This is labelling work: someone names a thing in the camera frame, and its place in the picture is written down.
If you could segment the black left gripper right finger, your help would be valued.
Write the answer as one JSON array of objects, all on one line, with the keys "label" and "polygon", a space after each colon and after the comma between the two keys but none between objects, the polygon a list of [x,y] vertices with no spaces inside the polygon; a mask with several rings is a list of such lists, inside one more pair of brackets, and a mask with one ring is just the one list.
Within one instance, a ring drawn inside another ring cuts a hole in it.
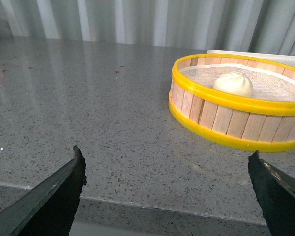
[{"label": "black left gripper right finger", "polygon": [[270,233],[295,236],[295,178],[282,172],[254,152],[248,172]]}]

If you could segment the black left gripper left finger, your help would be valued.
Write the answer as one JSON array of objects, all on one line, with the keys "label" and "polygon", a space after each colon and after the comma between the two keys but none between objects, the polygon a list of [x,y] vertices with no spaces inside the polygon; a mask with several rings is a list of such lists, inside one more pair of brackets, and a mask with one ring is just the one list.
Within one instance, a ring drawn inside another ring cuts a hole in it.
[{"label": "black left gripper left finger", "polygon": [[0,212],[0,236],[67,236],[86,184],[85,159],[74,157],[16,203]]}]

